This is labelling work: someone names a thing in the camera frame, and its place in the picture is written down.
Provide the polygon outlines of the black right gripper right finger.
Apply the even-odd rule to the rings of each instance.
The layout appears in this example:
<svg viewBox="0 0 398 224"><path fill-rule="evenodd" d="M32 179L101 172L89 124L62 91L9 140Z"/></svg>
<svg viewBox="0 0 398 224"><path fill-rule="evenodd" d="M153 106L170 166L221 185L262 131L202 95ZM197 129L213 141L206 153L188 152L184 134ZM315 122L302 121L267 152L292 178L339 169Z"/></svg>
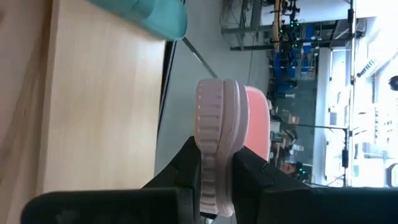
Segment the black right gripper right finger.
<svg viewBox="0 0 398 224"><path fill-rule="evenodd" d="M244 147L233 156L238 223L397 223L397 189L311 187Z"/></svg>

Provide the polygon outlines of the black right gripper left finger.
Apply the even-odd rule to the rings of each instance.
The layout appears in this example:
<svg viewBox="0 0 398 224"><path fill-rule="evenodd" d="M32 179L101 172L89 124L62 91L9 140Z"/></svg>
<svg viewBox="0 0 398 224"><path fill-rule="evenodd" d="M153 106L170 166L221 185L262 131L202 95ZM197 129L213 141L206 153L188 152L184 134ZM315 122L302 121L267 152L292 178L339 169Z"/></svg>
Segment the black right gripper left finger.
<svg viewBox="0 0 398 224"><path fill-rule="evenodd" d="M194 224L200 221L201 154L193 137L141 189L50 192L33 198L22 224Z"/></svg>

